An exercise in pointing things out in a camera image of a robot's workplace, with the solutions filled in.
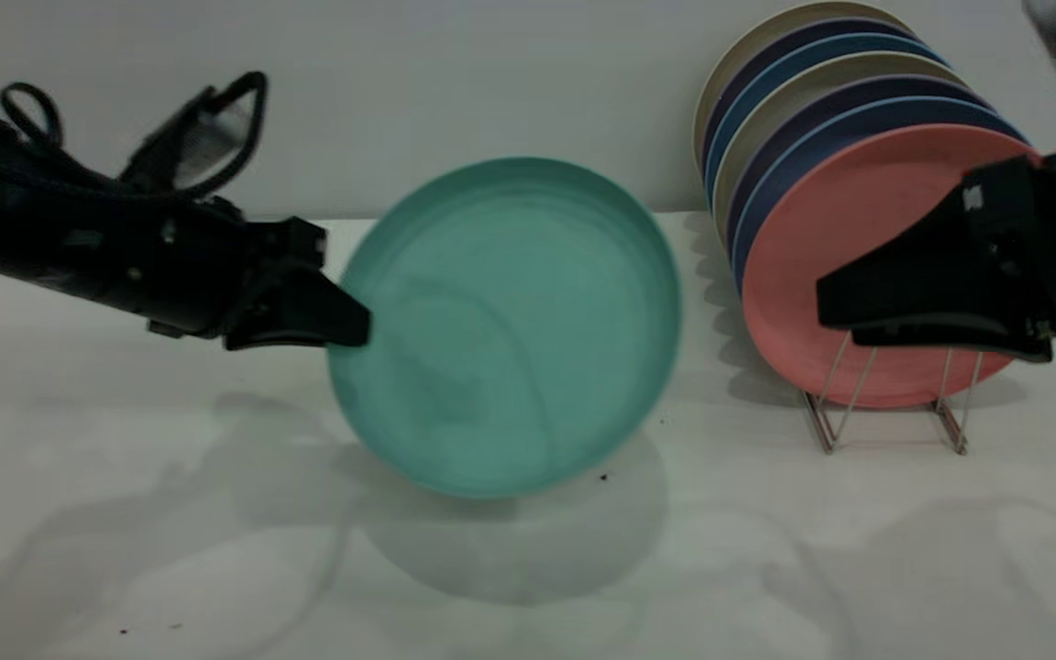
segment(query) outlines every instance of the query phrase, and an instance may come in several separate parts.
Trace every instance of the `cable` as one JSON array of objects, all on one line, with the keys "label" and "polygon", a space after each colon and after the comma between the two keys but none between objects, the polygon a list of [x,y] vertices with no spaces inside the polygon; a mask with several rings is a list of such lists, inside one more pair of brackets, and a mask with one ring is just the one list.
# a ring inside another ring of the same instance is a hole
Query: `cable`
[{"label": "cable", "polygon": [[[18,108],[18,105],[11,98],[11,94],[14,92],[26,93],[38,103],[38,107],[45,116],[46,130],[39,129],[35,125],[35,121],[31,120],[31,117],[26,116]],[[29,172],[17,170],[16,168],[5,166],[5,164],[0,164],[0,180],[7,184],[20,185],[20,187],[24,188],[35,188],[39,191],[53,192],[56,195],[67,197],[133,202],[133,204],[181,204],[181,202],[189,202],[208,196],[210,193],[218,191],[219,188],[222,188],[223,185],[230,184],[231,180],[234,180],[240,174],[240,171],[246,168],[247,163],[250,163],[256,148],[260,145],[264,114],[265,110],[267,110],[267,76],[261,72],[244,74],[232,82],[226,91],[223,91],[209,100],[208,106],[210,108],[208,109],[211,112],[218,112],[218,110],[226,108],[226,106],[233,103],[235,100],[242,99],[248,93],[254,93],[254,101],[251,109],[250,126],[247,127],[247,140],[243,143],[239,153],[231,158],[229,164],[223,166],[222,169],[219,169],[218,172],[214,172],[212,176],[202,181],[202,183],[190,185],[188,188],[182,188],[180,191],[126,192],[122,189],[118,189],[120,184],[117,181],[86,168],[82,164],[76,162],[75,158],[72,158],[71,155],[68,155],[67,151],[63,151],[61,147],[63,137],[62,124],[59,121],[59,111],[55,106],[55,101],[51,99],[51,96],[48,96],[42,89],[25,82],[12,83],[0,93],[0,101],[3,103],[3,111],[14,121],[18,130],[22,131],[22,134],[26,138],[31,139],[34,145],[37,145],[43,151],[43,154],[48,155],[48,158],[58,164],[59,167],[70,172],[75,172],[79,176],[93,180],[94,183],[106,185],[107,188],[101,191],[100,189],[83,187],[83,185],[68,184],[64,181],[29,174]]]}]

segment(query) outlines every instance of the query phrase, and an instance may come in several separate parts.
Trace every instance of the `beige plate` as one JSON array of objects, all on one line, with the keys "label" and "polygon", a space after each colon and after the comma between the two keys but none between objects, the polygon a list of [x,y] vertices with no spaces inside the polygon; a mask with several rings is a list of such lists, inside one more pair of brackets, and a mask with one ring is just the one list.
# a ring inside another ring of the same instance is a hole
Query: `beige plate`
[{"label": "beige plate", "polygon": [[695,137],[693,148],[695,148],[696,169],[699,168],[699,162],[703,159],[703,133],[706,130],[708,117],[712,116],[712,106],[716,105],[720,92],[724,91],[728,81],[740,71],[740,68],[785,33],[799,29],[799,26],[813,24],[816,21],[827,20],[827,18],[843,17],[876,18],[880,21],[897,25],[901,30],[912,32],[909,26],[906,26],[904,22],[891,14],[860,3],[804,4],[800,7],[776,14],[775,17],[769,18],[762,24],[755,25],[720,58],[715,70],[712,70],[712,75],[708,76],[703,92],[699,94],[699,108],[696,108],[695,112],[695,135],[693,135]]},{"label": "beige plate", "polygon": [[759,147],[797,112],[840,87],[881,75],[929,75],[964,87],[963,80],[942,63],[909,53],[875,51],[830,59],[797,74],[768,94],[749,114],[724,151],[716,171],[716,229],[720,241],[727,234],[731,195],[744,168]]}]

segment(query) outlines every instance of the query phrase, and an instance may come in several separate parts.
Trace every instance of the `dish rack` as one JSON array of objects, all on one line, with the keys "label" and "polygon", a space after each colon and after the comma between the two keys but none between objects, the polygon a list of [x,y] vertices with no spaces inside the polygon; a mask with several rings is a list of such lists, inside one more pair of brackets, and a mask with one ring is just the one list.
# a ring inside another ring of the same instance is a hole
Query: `dish rack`
[{"label": "dish rack", "polygon": [[[813,423],[813,430],[816,431],[817,439],[822,442],[822,450],[827,455],[833,455],[838,448],[843,447],[842,434],[846,430],[846,422],[850,421],[850,417],[854,413],[854,408],[859,404],[859,395],[863,392],[863,384],[866,384],[866,377],[871,372],[871,366],[874,364],[874,357],[879,352],[876,347],[871,350],[871,356],[866,360],[866,366],[863,367],[862,375],[857,377],[857,384],[854,385],[854,393],[851,396],[850,402],[837,404],[845,410],[842,413],[842,419],[837,422],[837,427],[834,428],[833,422],[830,421],[830,413],[826,410],[826,404],[829,402],[826,397],[830,393],[830,385],[833,384],[833,377],[837,373],[837,365],[842,364],[842,358],[845,356],[846,346],[850,345],[850,341],[851,334],[846,333],[842,341],[842,346],[838,347],[837,355],[834,356],[833,364],[830,365],[830,375],[826,377],[822,393],[814,394],[799,390],[802,397],[805,399],[805,408],[809,411],[809,418]],[[946,397],[948,373],[951,369],[951,350],[948,350],[948,356],[943,362],[943,379],[940,383],[939,397],[936,397],[936,400],[928,402],[923,408],[940,419],[943,431],[947,434],[947,445],[951,448],[951,451],[955,451],[958,455],[967,455],[968,436],[965,434],[965,430],[968,427],[968,413],[972,411],[972,393],[973,390],[976,390],[977,381],[980,380],[980,366],[984,361],[984,354],[983,352],[978,352],[976,355],[976,367],[973,369],[972,384],[968,385],[968,390],[964,394],[964,410],[961,413],[960,419],[956,418],[956,414],[953,413],[950,402]]]}]

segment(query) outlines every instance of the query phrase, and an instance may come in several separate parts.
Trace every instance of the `stack of plates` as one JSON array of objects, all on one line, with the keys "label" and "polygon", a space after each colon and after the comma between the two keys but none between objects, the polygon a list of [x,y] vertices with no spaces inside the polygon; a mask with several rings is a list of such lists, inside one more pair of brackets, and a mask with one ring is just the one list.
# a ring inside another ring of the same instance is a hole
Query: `stack of plates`
[{"label": "stack of plates", "polygon": [[[747,325],[792,383],[819,393],[844,335],[816,321],[816,280],[935,208],[965,170],[1032,153],[897,17],[859,3],[769,18],[722,56],[700,96],[695,157]],[[880,351],[860,406],[934,400],[946,351]],[[869,351],[829,395],[848,400]],[[985,355],[981,379],[1010,359]],[[953,358],[946,393],[972,384]]]}]

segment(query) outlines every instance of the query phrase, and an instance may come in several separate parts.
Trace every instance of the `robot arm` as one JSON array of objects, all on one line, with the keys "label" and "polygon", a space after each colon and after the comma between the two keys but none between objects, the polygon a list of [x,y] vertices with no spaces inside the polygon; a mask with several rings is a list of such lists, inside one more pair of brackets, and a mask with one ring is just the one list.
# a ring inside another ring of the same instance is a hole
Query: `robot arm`
[{"label": "robot arm", "polygon": [[[38,102],[45,127],[17,108],[17,94]],[[249,116],[239,105],[248,95]],[[323,229],[298,218],[246,222],[212,195],[259,142],[263,74],[206,89],[117,178],[62,150],[59,114],[41,91],[16,83],[0,100],[16,124],[0,121],[0,275],[125,309],[158,334],[223,337],[229,351],[367,342],[369,309],[320,272]]]},{"label": "robot arm", "polygon": [[[1056,63],[1056,0],[1025,0]],[[817,282],[822,325],[864,345],[956,345],[1031,362],[1056,338],[1056,154],[964,177],[898,239]]]}]

